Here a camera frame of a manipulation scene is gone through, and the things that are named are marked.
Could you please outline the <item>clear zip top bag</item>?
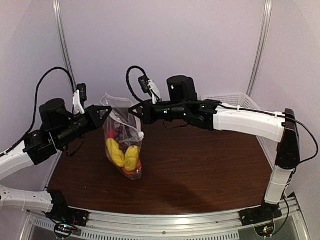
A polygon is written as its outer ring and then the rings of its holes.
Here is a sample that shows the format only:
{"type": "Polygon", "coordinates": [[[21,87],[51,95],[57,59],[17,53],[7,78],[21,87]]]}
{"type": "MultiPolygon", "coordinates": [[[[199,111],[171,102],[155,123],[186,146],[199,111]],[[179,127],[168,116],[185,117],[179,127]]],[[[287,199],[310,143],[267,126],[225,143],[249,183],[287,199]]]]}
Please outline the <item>clear zip top bag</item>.
{"type": "Polygon", "coordinates": [[[140,119],[129,113],[132,101],[105,93],[100,103],[112,108],[103,125],[106,156],[126,178],[139,180],[142,177],[140,153],[145,134],[140,119]]]}

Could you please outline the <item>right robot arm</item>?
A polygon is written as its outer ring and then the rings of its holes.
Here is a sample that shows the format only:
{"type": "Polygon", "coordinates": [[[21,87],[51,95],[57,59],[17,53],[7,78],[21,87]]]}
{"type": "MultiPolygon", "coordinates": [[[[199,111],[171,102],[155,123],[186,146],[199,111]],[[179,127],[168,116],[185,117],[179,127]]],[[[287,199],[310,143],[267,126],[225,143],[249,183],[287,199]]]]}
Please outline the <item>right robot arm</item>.
{"type": "Polygon", "coordinates": [[[189,126],[208,131],[231,131],[258,136],[278,144],[275,165],[266,188],[263,205],[256,210],[259,220],[268,220],[275,212],[294,170],[300,163],[300,140],[291,109],[284,112],[232,106],[217,100],[198,100],[194,80],[177,75],[167,79],[169,101],[162,101],[155,83],[146,75],[138,78],[151,100],[140,100],[129,113],[145,125],[158,120],[183,120],[189,126]]]}

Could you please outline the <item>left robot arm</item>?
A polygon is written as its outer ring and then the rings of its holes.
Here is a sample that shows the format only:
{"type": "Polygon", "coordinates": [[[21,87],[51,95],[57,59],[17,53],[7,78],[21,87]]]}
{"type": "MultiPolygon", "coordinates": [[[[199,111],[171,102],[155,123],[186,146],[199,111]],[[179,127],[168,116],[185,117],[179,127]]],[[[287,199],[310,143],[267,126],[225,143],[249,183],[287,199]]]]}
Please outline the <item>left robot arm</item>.
{"type": "MultiPolygon", "coordinates": [[[[74,140],[101,128],[111,112],[111,106],[91,105],[72,114],[62,98],[49,100],[39,107],[40,129],[27,133],[12,150],[1,153],[0,178],[43,163],[74,140]]],[[[61,222],[72,218],[72,211],[58,190],[27,191],[1,186],[0,208],[53,213],[61,222]]]]}

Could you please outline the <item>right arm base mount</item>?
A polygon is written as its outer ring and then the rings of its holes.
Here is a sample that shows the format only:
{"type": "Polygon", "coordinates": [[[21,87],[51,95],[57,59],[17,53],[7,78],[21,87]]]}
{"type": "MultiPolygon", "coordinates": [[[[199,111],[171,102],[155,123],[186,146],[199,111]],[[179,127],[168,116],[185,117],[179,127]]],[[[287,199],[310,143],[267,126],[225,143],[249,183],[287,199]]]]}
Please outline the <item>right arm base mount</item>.
{"type": "Polygon", "coordinates": [[[257,206],[238,212],[242,226],[256,225],[281,217],[282,211],[278,205],[257,206]]]}

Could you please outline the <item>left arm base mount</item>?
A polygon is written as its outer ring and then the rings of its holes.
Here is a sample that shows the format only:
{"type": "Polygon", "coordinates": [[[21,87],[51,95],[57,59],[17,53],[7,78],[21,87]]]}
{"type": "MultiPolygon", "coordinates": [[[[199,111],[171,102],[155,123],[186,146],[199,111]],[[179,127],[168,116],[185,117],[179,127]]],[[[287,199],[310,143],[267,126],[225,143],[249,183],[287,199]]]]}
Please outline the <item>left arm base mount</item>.
{"type": "Polygon", "coordinates": [[[46,217],[55,222],[67,223],[71,226],[86,227],[89,212],[63,204],[54,204],[50,212],[45,213],[46,217]]]}

